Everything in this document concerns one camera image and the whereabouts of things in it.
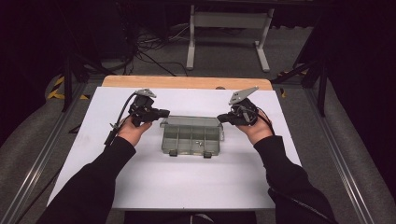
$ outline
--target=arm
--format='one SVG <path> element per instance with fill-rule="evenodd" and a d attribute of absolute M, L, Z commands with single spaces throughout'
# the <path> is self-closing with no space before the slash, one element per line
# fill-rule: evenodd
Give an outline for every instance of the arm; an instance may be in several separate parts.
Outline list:
<path fill-rule="evenodd" d="M 136 128 L 127 119 L 111 146 L 70 178 L 37 223 L 106 223 L 117 175 L 149 127 L 147 123 Z"/>
<path fill-rule="evenodd" d="M 260 119 L 253 126 L 238 128 L 247 135 L 262 158 L 271 187 L 268 192 L 276 204 L 276 223 L 331 223 L 287 197 L 305 203 L 334 220 L 326 197 L 311 185 L 306 171 L 286 156 L 281 136 L 273 136 L 268 125 Z"/>

